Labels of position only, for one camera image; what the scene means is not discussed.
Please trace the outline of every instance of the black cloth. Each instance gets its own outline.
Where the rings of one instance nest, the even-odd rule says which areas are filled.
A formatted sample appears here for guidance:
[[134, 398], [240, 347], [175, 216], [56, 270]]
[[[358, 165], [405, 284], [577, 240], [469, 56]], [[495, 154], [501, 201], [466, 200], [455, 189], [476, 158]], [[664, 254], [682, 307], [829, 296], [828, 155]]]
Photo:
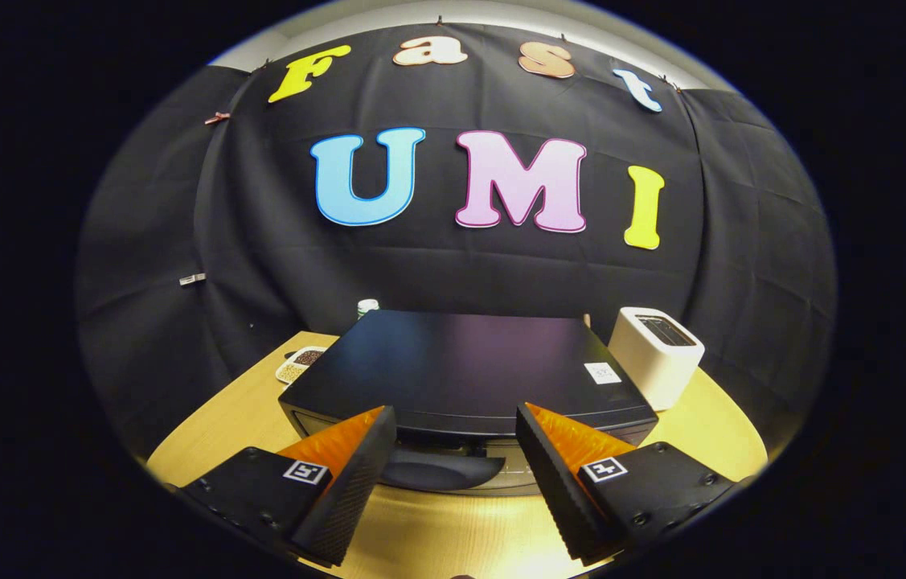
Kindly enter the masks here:
[[142, 458], [242, 370], [218, 352], [198, 287], [178, 280], [199, 271], [192, 212], [213, 136], [203, 121], [247, 77], [205, 67], [152, 110], [108, 164], [78, 241], [85, 367]]
[[828, 221], [797, 155], [748, 100], [702, 89], [682, 97], [706, 203], [683, 323], [706, 345], [699, 366], [773, 454], [794, 435], [827, 368], [838, 301]]
[[[468, 59], [392, 62], [399, 44], [432, 35], [459, 39]], [[522, 70], [519, 45], [533, 40], [566, 47], [574, 76]], [[310, 77], [312, 87], [268, 103], [287, 63], [342, 44], [350, 54]], [[617, 68], [647, 82], [662, 113], [640, 106]], [[224, 109], [231, 120], [203, 125]], [[352, 187], [369, 198], [386, 187], [387, 151], [376, 135], [398, 127], [427, 133], [416, 146], [408, 208], [371, 227], [325, 219], [310, 147], [362, 137]], [[541, 198], [520, 227], [498, 197], [497, 226], [456, 224], [468, 175], [456, 136], [472, 129], [504, 134], [525, 166], [547, 139], [582, 144], [586, 229], [537, 228]], [[630, 165], [666, 181], [655, 250], [623, 242], [633, 211]], [[619, 308], [661, 309], [705, 342], [703, 367], [762, 433], [812, 398], [834, 319], [834, 266], [812, 183], [742, 96], [679, 94], [609, 55], [483, 25], [356, 34], [248, 78], [207, 67], [122, 148], [81, 245], [86, 362], [141, 457], [291, 334], [345, 333], [364, 298], [402, 310], [588, 312], [604, 342]], [[206, 281], [178, 285], [196, 272]]]

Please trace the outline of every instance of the wall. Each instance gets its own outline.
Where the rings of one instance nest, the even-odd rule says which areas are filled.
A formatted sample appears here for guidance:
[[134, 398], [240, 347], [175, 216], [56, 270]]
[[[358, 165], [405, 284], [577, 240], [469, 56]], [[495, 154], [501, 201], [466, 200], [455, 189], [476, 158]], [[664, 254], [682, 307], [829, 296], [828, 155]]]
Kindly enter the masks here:
[[577, 43], [664, 76], [680, 88], [736, 90], [709, 67], [619, 16], [563, 0], [342, 0], [302, 12], [255, 34], [211, 64], [250, 71], [303, 48], [367, 30], [436, 22], [489, 23]]

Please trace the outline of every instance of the white label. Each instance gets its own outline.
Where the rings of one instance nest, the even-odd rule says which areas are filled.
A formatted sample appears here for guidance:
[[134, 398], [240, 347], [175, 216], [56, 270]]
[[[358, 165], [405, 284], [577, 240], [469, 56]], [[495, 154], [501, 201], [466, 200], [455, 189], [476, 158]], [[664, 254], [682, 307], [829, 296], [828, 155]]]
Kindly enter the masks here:
[[189, 283], [196, 283], [197, 281], [203, 281], [203, 279], [206, 279], [206, 274], [197, 273], [195, 275], [189, 275], [188, 277], [182, 277], [178, 280], [178, 283], [180, 283], [180, 285], [189, 285]]
[[614, 384], [614, 382], [621, 381], [621, 377], [617, 376], [617, 372], [610, 367], [609, 363], [586, 363], [584, 369], [592, 374], [592, 380], [595, 380], [596, 384]]
[[317, 484], [327, 472], [327, 466], [314, 465], [312, 462], [296, 461], [284, 473], [285, 478], [297, 480], [300, 483]]
[[582, 466], [582, 469], [592, 477], [593, 483], [602, 483], [608, 478], [628, 474], [626, 469], [616, 458], [603, 458], [602, 461], [589, 462], [588, 465]]

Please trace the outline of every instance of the qr code sticker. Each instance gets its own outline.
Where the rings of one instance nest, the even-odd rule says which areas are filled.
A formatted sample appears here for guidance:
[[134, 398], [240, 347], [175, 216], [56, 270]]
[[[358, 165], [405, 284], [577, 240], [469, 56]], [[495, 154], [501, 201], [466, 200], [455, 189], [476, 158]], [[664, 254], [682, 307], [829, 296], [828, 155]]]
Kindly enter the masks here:
[[621, 377], [617, 376], [617, 372], [610, 367], [609, 363], [586, 363], [584, 369], [588, 370], [588, 374], [592, 375], [592, 380], [595, 380], [596, 384], [614, 384], [614, 382], [621, 381]]
[[327, 466], [314, 465], [312, 462], [296, 461], [288, 470], [285, 470], [284, 477], [297, 480], [300, 483], [317, 484], [321, 477], [327, 471]]
[[602, 483], [606, 479], [628, 473], [628, 469], [622, 466], [614, 457], [603, 458], [602, 461], [589, 462], [588, 465], [581, 468], [588, 473], [589, 477], [592, 477], [594, 483]]

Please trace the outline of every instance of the letter m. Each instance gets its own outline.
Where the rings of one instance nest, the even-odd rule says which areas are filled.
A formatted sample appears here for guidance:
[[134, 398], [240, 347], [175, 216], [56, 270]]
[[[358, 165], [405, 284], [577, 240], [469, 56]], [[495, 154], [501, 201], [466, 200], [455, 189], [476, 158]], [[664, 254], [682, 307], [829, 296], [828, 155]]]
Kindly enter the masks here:
[[542, 209], [535, 224], [546, 231], [584, 231], [578, 176], [585, 148], [565, 139], [549, 139], [539, 148], [530, 167], [523, 167], [514, 147], [502, 133], [468, 131], [457, 137], [467, 149], [467, 204], [457, 211], [456, 221], [464, 227], [489, 228], [502, 218], [492, 201], [492, 187], [503, 202], [515, 226], [545, 191]]

